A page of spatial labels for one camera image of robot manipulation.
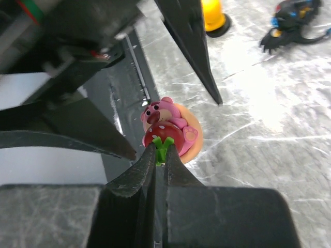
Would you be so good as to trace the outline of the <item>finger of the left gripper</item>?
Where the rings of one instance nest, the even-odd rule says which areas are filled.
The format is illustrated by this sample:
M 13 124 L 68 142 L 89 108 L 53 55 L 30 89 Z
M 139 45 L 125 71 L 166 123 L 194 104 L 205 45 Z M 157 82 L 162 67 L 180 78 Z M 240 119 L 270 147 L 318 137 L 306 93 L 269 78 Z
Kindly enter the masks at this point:
M 200 0 L 156 0 L 163 23 L 213 100 L 223 100 L 212 75 Z
M 1 148 L 13 147 L 55 147 L 136 159 L 131 144 L 81 95 L 54 106 L 36 101 L 1 110 Z

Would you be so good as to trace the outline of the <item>black base frame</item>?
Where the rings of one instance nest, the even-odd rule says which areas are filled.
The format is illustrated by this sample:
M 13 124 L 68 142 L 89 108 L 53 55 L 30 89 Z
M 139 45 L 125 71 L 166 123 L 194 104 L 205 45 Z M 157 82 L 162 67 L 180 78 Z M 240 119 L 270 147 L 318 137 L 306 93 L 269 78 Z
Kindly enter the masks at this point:
M 136 30 L 122 40 L 119 50 L 123 59 L 98 72 L 83 88 L 92 103 L 135 149 L 138 159 L 144 151 L 140 116 L 159 95 Z M 82 181 L 106 184 L 133 164 L 124 158 L 88 153 L 83 163 Z

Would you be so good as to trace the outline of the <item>pink bear donut toy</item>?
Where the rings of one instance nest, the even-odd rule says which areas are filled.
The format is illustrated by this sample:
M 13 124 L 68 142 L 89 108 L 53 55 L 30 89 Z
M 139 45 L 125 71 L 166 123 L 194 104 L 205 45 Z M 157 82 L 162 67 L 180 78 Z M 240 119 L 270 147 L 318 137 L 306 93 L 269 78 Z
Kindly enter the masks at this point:
M 203 132 L 198 119 L 170 97 L 149 104 L 141 114 L 141 121 L 145 132 L 142 144 L 156 145 L 160 164 L 165 162 L 170 144 L 175 145 L 183 164 L 193 160 L 202 149 Z

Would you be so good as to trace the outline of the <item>yellow duck toy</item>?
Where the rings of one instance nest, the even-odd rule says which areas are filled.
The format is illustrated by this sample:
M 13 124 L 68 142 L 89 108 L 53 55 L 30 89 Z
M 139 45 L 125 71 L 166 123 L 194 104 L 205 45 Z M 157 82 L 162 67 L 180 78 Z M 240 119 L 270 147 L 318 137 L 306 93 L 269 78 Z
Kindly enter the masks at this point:
M 211 38 L 223 36 L 231 27 L 231 18 L 223 12 L 221 0 L 202 0 L 206 34 Z

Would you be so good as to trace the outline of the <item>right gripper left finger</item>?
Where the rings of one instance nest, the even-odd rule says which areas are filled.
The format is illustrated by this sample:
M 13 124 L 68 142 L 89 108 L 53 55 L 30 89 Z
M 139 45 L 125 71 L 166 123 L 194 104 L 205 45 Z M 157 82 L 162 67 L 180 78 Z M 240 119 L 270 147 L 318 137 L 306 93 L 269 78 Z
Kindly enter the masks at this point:
M 153 247 L 156 148 L 102 184 L 1 187 L 1 247 Z

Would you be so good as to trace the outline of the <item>brown-haired figure with dark creature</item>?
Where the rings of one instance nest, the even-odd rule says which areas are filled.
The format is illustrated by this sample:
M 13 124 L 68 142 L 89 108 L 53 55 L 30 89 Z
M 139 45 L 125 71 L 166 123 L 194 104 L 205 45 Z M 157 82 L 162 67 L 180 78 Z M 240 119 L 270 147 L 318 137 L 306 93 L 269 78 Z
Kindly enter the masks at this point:
M 272 28 L 261 39 L 259 46 L 263 52 L 269 54 L 282 46 L 291 43 L 315 44 L 330 37 L 330 29 L 325 34 L 316 38 L 302 36 L 304 26 L 308 25 L 319 14 L 321 0 L 292 0 L 280 2 L 274 16 L 271 18 Z

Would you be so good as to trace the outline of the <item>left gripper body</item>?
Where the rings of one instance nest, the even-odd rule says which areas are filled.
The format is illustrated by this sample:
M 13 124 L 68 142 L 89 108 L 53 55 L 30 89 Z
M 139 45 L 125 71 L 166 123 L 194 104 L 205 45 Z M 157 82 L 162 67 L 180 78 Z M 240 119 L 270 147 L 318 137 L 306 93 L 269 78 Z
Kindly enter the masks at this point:
M 1 108 L 60 102 L 110 63 L 138 1 L 1 1 Z

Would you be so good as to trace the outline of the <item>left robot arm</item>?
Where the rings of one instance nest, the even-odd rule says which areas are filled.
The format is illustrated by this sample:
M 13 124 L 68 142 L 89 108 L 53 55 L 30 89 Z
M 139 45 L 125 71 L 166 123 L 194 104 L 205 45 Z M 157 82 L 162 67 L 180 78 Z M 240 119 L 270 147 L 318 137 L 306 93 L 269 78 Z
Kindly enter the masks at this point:
M 44 146 L 134 160 L 78 89 L 120 59 L 139 1 L 1 1 L 1 147 Z

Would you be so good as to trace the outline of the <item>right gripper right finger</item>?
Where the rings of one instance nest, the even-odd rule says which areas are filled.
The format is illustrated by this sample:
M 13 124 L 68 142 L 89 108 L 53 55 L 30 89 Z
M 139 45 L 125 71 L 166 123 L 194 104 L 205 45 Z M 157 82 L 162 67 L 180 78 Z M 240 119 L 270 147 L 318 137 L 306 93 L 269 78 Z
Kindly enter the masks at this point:
M 300 247 L 289 206 L 274 189 L 203 185 L 167 150 L 164 247 Z

